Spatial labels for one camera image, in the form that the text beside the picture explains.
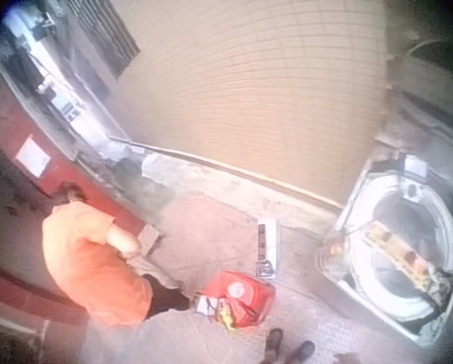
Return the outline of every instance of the beige tiled wall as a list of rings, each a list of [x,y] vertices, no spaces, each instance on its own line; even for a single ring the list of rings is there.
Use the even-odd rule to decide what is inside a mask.
[[[378,0],[112,0],[141,49],[110,104],[137,142],[343,203],[383,111]]]

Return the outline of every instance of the washing machine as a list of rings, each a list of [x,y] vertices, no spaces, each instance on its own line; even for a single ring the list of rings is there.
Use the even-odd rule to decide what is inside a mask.
[[[379,245],[367,238],[373,226],[384,229]],[[418,156],[370,160],[317,264],[390,328],[433,345],[453,307],[453,188]]]

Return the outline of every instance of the black pants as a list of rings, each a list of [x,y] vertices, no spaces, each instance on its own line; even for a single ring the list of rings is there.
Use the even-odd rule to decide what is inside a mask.
[[[151,275],[143,275],[142,277],[151,284],[152,288],[151,307],[145,320],[169,309],[177,309],[178,311],[189,309],[189,298],[183,296],[180,289],[170,290]]]

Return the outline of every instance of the washing machine drum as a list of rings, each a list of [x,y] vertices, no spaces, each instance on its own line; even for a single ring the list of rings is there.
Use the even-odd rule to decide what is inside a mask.
[[[346,222],[349,258],[357,291],[400,322],[422,319],[433,307],[382,253],[363,241],[373,220],[409,243],[425,260],[453,271],[453,217],[440,195],[397,174],[369,177]]]

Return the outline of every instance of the window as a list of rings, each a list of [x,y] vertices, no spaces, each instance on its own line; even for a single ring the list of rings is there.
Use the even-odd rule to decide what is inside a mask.
[[[77,17],[115,77],[139,54],[139,47],[109,0],[68,0]]]

